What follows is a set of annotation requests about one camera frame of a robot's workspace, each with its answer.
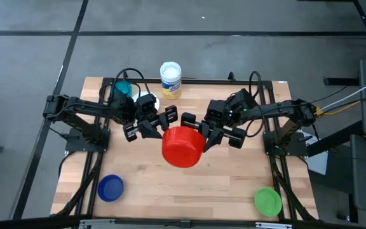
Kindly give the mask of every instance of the gray floor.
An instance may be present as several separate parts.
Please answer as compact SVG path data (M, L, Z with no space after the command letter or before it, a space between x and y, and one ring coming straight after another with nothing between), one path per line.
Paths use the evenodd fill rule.
M26 0L13 4L0 0L0 30L71 31L81 2ZM364 29L351 3L294 0L96 0L89 2L81 26L83 31ZM0 37L0 144L5 146L0 153L0 220L10 216L40 128L45 97L53 90L68 44L69 37ZM79 37L62 93L79 95L86 76L111 77L124 67L136 67L147 77L158 77L160 65L173 60L181 64L184 76L194 78L225 79L229 71L234 71L238 79L246 79L257 70L265 80L288 81L294 99L312 101L340 89L325 87L323 77L357 76L360 59L366 59L366 39ZM354 90L348 88L329 101ZM356 106L348 114L319 119L318 132L325 137L360 118ZM49 134L24 217L49 214L64 144ZM346 211L347 196L314 184L313 189L320 218L344 223L335 215ZM366 225L365 212L360 212L360 224Z

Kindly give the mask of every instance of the wooden board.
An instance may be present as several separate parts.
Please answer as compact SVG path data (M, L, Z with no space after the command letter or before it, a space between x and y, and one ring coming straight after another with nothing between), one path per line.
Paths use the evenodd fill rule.
M86 78L81 98L98 101L102 78ZM290 99L285 82L273 82L276 101ZM190 112L197 119L204 117L210 99L226 99L244 85L183 85L179 99L162 96L160 84L149 84L149 89L160 99L160 110L176 105L178 113ZM92 117L83 116L92 122ZM286 118L280 118L283 125ZM180 121L172 123L178 126ZM260 120L249 133L255 132ZM264 153L262 134L246 139L242 149L230 148L227 139L201 156L194 167L180 169L168 164L161 155L160 139L139 138L127 142L122 126L110 121L111 142L104 155L100 179L108 174L120 176L125 191L115 202L104 202L97 196L93 216L106 218L213 219L213 220L272 220L261 215L254 205L255 192L262 187L273 187L269 158ZM51 213L63 208L79 187L86 153L75 153L63 164ZM316 204L306 165L296 157L288 157L292 189L314 217ZM288 205L282 190L283 210L288 216ZM86 211L90 190L86 192L83 212Z

